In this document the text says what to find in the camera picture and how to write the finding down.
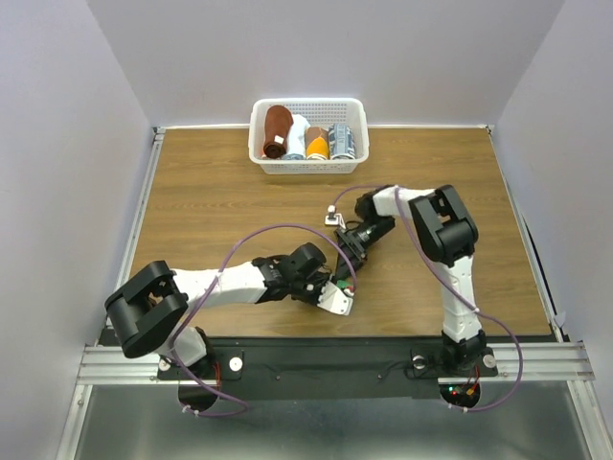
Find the green towel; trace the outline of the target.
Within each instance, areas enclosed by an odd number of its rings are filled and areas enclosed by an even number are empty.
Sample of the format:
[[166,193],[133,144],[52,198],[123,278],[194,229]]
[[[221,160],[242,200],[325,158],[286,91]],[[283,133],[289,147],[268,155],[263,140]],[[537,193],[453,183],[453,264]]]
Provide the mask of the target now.
[[349,281],[338,280],[336,286],[342,291],[354,292],[354,286]]

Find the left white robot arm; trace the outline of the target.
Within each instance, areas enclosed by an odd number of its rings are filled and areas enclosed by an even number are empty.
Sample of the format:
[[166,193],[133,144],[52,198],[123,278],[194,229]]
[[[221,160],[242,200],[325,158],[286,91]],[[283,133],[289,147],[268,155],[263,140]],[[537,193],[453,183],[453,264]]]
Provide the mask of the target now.
[[326,262],[310,242],[289,255],[257,258],[222,271],[171,269],[156,261],[112,293],[104,307],[125,357],[157,354],[201,378],[213,368],[212,346],[202,329],[182,326],[181,320],[201,308],[286,297],[343,315],[352,301],[323,270]]

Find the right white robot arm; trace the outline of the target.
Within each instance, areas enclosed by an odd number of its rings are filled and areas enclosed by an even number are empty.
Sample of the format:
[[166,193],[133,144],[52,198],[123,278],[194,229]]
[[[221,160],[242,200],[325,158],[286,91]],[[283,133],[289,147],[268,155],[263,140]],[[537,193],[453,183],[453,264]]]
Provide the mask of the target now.
[[376,188],[357,199],[358,222],[342,224],[335,204],[326,224],[343,254],[337,258],[333,280],[351,277],[367,259],[368,249],[395,228],[401,219],[426,265],[442,286],[443,329],[440,365],[452,374],[474,366],[487,347],[472,283],[477,226],[456,189],[414,190],[398,185]]

